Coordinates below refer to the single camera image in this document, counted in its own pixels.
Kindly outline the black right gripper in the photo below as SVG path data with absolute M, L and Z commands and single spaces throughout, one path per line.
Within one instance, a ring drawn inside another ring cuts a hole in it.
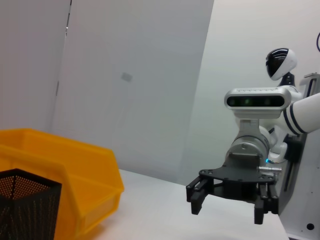
M 264 214 L 279 214 L 276 178 L 259 170 L 258 154 L 228 153 L 221 167 L 202 169 L 186 186 L 186 201 L 198 215 L 208 194 L 231 200 L 255 201 L 254 223 L 263 224 Z

